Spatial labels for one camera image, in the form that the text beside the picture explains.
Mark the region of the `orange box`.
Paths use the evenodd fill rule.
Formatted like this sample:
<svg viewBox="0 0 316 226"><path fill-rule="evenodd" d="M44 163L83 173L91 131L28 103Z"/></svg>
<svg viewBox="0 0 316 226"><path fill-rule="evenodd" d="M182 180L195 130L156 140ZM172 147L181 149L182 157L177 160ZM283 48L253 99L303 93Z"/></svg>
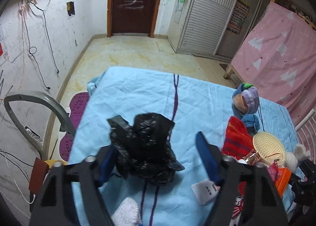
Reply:
<svg viewBox="0 0 316 226"><path fill-rule="evenodd" d="M283 196L289 184L291 175L292 175L292 172L286 167L278 169L278 175L275 180L275 187L280 197Z"/></svg>

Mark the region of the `red hello kitty bag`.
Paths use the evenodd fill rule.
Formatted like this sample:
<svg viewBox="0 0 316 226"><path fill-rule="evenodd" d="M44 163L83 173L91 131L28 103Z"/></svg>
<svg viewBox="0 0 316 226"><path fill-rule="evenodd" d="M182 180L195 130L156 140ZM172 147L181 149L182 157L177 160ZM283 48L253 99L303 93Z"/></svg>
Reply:
<svg viewBox="0 0 316 226"><path fill-rule="evenodd" d="M221 153L236 158L242 159L254 149L252 136L243 122L234 116L231 116L225 132L225 139Z"/></svg>

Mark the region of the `white paper label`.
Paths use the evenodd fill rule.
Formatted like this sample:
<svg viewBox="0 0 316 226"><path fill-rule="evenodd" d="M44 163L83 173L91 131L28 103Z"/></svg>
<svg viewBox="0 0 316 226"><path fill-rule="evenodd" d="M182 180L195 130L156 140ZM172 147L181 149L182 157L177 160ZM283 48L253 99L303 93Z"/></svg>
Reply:
<svg viewBox="0 0 316 226"><path fill-rule="evenodd" d="M219 193L220 187L213 181L205 179L201 182L191 185L191 190L200 205L205 205L215 199Z"/></svg>

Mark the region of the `black plastic bag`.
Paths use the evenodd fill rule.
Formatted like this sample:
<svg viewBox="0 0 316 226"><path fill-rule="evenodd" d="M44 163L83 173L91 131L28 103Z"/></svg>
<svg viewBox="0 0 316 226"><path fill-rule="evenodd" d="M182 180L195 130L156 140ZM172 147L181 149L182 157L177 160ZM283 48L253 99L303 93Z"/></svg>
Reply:
<svg viewBox="0 0 316 226"><path fill-rule="evenodd" d="M132 175L164 186L174 180L176 172L185 170L170 144L173 121L145 113L136 115L132 126L120 115L107 122L111 144L118 150L116 169L123 178Z"/></svg>

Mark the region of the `red white tube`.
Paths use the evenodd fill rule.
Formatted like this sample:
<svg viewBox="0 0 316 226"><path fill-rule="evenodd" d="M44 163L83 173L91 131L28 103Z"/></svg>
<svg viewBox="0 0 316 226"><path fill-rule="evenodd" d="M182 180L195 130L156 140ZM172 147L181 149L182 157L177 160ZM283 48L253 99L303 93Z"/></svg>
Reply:
<svg viewBox="0 0 316 226"><path fill-rule="evenodd" d="M245 165L255 165L259 162L261 156L256 150L251 150L246 156L238 160L239 163Z"/></svg>

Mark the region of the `blue knitted ball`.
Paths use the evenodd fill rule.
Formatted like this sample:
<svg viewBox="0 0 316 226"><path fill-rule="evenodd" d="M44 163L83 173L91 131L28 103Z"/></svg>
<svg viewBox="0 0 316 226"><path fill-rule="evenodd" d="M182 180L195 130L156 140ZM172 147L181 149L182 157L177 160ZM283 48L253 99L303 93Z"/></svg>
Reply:
<svg viewBox="0 0 316 226"><path fill-rule="evenodd" d="M255 114L245 114L242 117L242 122L251 134L256 134L260 129L259 119Z"/></svg>

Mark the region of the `purple knitted doll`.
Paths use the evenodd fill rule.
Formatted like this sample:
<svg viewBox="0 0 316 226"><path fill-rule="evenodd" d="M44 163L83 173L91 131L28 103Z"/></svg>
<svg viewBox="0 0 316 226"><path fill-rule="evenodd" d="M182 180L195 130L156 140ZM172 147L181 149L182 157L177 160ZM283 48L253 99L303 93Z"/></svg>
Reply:
<svg viewBox="0 0 316 226"><path fill-rule="evenodd" d="M250 83L241 83L232 94L233 113L239 119L247 114L255 114L259 105L258 90Z"/></svg>

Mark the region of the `light blue bed sheet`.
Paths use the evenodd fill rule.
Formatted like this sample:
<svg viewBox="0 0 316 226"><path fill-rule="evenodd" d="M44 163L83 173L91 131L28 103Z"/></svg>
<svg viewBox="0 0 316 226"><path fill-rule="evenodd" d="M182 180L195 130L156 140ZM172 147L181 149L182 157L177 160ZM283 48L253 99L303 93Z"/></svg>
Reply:
<svg viewBox="0 0 316 226"><path fill-rule="evenodd" d="M81 162L110 144L107 120L120 115L129 124L139 114L157 113L172 120L171 148L185 170L156 187L129 175L113 176L100 190L113 214L130 197L142 209L144 225L203 225L213 202L200 205L191 185L207 178L196 148L196 134L222 149L228 121L234 116L233 88L177 74L111 67L87 84L89 101L77 128L69 163Z"/></svg>

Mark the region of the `white metal chair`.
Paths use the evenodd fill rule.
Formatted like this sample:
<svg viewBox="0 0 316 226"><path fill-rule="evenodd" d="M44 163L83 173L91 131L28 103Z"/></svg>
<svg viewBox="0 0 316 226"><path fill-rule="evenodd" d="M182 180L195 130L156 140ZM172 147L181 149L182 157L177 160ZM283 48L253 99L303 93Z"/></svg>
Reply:
<svg viewBox="0 0 316 226"><path fill-rule="evenodd" d="M295 127L300 144L310 153L310 160L315 163L316 122L315 109L309 111L306 117Z"/></svg>

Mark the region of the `white fluffy glove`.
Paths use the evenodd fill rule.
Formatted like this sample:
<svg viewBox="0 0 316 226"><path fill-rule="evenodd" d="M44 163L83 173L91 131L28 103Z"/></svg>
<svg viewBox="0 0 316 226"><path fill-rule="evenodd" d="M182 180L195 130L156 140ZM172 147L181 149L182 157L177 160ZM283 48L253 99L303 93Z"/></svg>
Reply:
<svg viewBox="0 0 316 226"><path fill-rule="evenodd" d="M125 198L111 217L115 226L142 225L138 203L130 198Z"/></svg>

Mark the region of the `purple foot mat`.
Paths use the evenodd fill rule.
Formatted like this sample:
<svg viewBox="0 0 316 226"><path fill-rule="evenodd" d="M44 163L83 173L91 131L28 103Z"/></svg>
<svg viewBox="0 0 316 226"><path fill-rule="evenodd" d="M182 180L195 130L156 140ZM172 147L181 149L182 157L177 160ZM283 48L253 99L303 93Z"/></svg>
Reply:
<svg viewBox="0 0 316 226"><path fill-rule="evenodd" d="M69 111L70 121L74 125L75 129L77 129L79 126L80 120L83 116L88 100L88 92L79 92L72 97L70 104L67 107ZM71 148L73 145L73 139L68 133L65 133L64 135L62 134L62 132L59 133L59 136L62 137L59 143L59 155L64 161L68 161Z"/></svg>

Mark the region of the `brown box on floor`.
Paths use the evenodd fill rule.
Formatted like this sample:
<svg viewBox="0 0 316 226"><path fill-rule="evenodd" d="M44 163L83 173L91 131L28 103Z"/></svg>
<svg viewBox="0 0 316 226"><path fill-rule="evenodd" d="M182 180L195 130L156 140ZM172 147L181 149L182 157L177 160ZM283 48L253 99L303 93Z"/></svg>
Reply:
<svg viewBox="0 0 316 226"><path fill-rule="evenodd" d="M42 184L48 172L49 165L45 161L36 158L34 161L28 187L31 194L37 195L40 192Z"/></svg>

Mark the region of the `white louvered wardrobe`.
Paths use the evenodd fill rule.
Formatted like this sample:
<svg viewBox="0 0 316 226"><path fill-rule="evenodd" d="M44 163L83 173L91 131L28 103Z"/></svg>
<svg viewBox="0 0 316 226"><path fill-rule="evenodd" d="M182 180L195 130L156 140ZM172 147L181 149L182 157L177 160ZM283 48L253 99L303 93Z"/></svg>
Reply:
<svg viewBox="0 0 316 226"><path fill-rule="evenodd" d="M241 0L250 6L239 34L227 30L237 0L178 0L168 29L177 53L230 62L258 23L270 0Z"/></svg>

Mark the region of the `dark brown door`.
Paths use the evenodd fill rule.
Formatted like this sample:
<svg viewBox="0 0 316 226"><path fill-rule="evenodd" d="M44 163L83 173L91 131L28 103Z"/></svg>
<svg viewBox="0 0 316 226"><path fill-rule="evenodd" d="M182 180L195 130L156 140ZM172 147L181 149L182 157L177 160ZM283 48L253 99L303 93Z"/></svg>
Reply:
<svg viewBox="0 0 316 226"><path fill-rule="evenodd" d="M108 0L107 36L154 36L160 0Z"/></svg>

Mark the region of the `colourful wall chart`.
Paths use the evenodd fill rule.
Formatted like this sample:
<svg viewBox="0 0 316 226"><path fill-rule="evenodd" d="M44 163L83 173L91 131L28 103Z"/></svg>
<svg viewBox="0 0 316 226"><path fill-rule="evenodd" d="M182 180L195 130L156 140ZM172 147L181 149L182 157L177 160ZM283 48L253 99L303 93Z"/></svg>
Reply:
<svg viewBox="0 0 316 226"><path fill-rule="evenodd" d="M227 30L235 34L239 34L249 14L249 11L250 6L247 3L237 0L227 26Z"/></svg>

